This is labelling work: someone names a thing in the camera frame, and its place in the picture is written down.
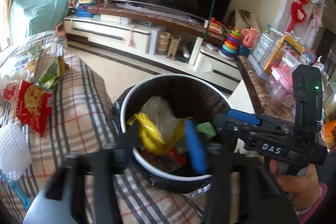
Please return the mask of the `right hand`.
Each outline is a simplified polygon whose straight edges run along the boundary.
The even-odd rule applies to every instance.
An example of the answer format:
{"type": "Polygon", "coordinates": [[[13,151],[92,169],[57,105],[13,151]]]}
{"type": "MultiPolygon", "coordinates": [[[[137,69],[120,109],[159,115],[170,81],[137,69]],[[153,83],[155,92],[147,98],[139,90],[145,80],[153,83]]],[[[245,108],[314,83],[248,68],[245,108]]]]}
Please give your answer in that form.
{"type": "Polygon", "coordinates": [[[294,193],[291,203],[297,210],[307,210],[320,198],[322,188],[319,186],[315,165],[307,166],[304,176],[278,175],[278,162],[271,160],[269,163],[270,174],[274,176],[283,191],[294,193]]]}

